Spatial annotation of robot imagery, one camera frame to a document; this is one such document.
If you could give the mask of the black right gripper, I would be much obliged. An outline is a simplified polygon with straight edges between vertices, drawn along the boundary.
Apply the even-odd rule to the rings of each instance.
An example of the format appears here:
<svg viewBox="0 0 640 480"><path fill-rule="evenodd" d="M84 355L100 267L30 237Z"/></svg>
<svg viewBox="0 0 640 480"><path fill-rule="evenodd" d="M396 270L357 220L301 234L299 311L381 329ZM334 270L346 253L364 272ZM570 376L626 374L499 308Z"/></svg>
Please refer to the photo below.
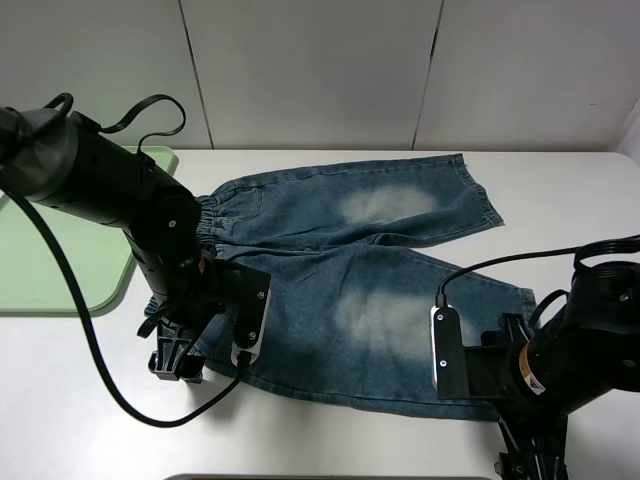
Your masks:
<svg viewBox="0 0 640 480"><path fill-rule="evenodd" d="M505 353L497 380L498 425L506 452L500 452L494 470L501 479L567 480L565 464L568 419L545 416L519 369L519 354L528 341L521 316L504 314L499 332Z"/></svg>

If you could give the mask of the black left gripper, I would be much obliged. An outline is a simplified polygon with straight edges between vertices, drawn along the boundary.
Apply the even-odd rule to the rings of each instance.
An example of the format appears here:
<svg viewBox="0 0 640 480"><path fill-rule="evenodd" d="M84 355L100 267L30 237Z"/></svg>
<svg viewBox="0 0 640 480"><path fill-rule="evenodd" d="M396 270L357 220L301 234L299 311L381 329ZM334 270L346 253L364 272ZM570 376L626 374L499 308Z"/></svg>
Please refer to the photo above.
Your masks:
<svg viewBox="0 0 640 480"><path fill-rule="evenodd" d="M198 338L210 321L233 302L232 262L207 252L198 265L184 268L177 296L144 320L144 337L156 329L156 350L148 368L160 380L200 384L205 358L189 354L192 333Z"/></svg>

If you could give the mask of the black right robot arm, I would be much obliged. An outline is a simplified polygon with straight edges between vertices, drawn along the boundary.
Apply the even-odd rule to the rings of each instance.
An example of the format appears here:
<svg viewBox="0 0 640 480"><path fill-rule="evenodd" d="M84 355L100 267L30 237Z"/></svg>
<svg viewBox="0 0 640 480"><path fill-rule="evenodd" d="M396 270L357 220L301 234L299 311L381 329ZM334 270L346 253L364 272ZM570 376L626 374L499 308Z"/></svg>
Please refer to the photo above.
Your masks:
<svg viewBox="0 0 640 480"><path fill-rule="evenodd" d="M639 265L575 267L565 305L510 362L500 407L504 479L565 479L568 417L611 390L639 389Z"/></svg>

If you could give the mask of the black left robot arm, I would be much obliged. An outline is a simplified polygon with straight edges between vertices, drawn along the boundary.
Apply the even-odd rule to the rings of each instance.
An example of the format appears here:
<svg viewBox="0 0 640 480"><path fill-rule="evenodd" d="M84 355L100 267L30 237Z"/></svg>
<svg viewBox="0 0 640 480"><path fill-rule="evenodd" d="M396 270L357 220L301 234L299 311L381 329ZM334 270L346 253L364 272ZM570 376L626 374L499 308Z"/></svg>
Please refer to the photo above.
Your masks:
<svg viewBox="0 0 640 480"><path fill-rule="evenodd" d="M196 235L195 197L141 151L109 141L89 118L50 106L1 111L1 187L21 198L123 231L160 309L150 363L163 380L202 379L193 353L221 309L213 268Z"/></svg>

